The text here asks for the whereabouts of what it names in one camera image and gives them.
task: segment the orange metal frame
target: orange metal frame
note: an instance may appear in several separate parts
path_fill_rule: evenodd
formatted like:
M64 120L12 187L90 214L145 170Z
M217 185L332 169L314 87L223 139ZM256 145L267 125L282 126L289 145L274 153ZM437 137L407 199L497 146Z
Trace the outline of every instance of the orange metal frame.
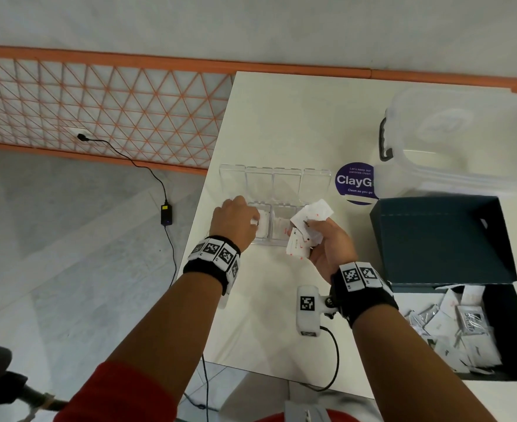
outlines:
M213 61L207 59L170 58L145 55L124 55L119 53L83 52L79 50L37 49L23 47L1 47L0 58L35 59L39 61L75 62L108 66L125 66L162 70L194 72L216 72L234 74L237 71L269 72L273 74L318 75L332 77L362 78L375 80L415 81L420 83L461 84L509 88L517 93L517 77L494 77L462 74L442 74L436 72L412 72L370 70L332 66L306 66L274 63ZM49 154L73 159L106 161L129 164L128 160L103 155L78 154L55 149L27 148L1 144L0 148L37 154ZM137 161L139 165L165 170L182 171L205 175L207 170L196 167L167 165L155 162Z

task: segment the forearm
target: forearm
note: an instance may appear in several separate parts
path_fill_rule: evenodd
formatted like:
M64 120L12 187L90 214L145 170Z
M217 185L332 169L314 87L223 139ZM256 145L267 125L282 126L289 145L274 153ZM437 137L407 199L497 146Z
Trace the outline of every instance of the forearm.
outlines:
M206 346L221 291L211 276L182 275L108 361L138 369L180 401Z
M354 322L353 333L385 422L494 421L395 308L368 309Z

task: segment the white camera device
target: white camera device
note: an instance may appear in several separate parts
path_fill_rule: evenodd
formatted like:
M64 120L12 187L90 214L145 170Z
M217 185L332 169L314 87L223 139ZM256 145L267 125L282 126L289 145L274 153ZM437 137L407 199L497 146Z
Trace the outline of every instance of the white camera device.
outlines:
M321 334L321 314L330 319L338 311L330 296L321 296L316 286L297 288L296 327L302 336L318 337Z

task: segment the white table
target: white table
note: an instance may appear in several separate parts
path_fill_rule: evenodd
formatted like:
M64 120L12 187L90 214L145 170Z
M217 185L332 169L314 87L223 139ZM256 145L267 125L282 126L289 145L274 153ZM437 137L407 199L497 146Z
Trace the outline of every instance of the white table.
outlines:
M223 201L220 164L331 169L333 174L349 162L378 164L379 123L392 97L410 86L438 85L238 73L182 264L208 232L213 209ZM353 236L360 259L380 268L368 216L372 206L350 204L334 181L325 199L334 209L333 219ZM517 266L517 198L502 200L502 207ZM206 360L326 385L336 363L331 338L306 338L296 330L296 289L305 284L328 294L329 285L309 261L287 256L281 247L248 248L227 305L216 313ZM336 336L341 355L332 389L373 397L346 321L337 316L321 322ZM517 420L517 383L467 384L499 420Z

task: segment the hand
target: hand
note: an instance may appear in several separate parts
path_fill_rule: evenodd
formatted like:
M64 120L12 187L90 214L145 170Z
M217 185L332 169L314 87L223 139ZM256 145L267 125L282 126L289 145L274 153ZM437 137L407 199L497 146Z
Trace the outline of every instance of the hand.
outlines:
M330 284L330 277L339 265L358 260L352 239L334 220L308 220L308 225L323 234L323 241L311 250L309 260L313 262L321 277Z
M260 220L260 213L256 207L247 206L241 195L233 200L227 199L221 207L216 207L213 211L209 234L221 235L233 241L242 253L257 233L258 226L250 223L252 219Z

